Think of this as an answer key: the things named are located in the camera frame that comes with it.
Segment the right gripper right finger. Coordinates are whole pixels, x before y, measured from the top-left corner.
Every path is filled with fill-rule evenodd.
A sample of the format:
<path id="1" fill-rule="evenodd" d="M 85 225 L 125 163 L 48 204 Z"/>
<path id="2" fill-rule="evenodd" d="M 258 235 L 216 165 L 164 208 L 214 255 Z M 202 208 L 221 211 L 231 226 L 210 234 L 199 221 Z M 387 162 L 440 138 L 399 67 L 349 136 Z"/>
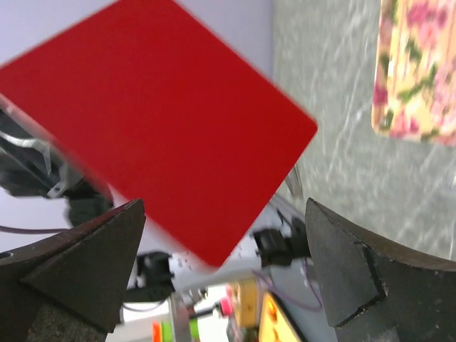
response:
<path id="1" fill-rule="evenodd" d="M 313 199 L 306 233 L 339 341 L 454 341 L 455 263 L 358 226 Z"/>

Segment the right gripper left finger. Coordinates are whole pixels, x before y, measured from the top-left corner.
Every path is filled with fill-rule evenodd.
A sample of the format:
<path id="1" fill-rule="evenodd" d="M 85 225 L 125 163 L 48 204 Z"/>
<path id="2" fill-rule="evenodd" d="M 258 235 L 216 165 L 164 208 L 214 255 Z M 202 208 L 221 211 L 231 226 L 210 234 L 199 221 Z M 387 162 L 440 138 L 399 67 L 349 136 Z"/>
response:
<path id="1" fill-rule="evenodd" d="M 1 253 L 2 341 L 104 341 L 119 319 L 143 201 Z"/>

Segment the red box lid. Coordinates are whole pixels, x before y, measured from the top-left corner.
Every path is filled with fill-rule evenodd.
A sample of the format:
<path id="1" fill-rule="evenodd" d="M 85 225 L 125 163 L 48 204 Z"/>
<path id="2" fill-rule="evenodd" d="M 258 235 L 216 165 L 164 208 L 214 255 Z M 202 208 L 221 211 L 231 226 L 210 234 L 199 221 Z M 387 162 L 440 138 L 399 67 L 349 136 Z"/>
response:
<path id="1" fill-rule="evenodd" d="M 1 67 L 1 93 L 221 266 L 316 134 L 174 1 L 116 1 Z"/>

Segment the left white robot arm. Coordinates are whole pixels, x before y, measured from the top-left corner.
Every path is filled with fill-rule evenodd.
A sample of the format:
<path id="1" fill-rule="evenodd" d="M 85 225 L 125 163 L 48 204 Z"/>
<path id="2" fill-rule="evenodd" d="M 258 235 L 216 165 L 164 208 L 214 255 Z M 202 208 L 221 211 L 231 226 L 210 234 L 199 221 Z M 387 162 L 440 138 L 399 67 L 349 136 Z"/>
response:
<path id="1" fill-rule="evenodd" d="M 13 197 L 64 199 L 72 227 L 113 208 L 110 190 L 99 190 L 43 136 L 35 136 L 20 110 L 1 97 L 1 188 Z"/>

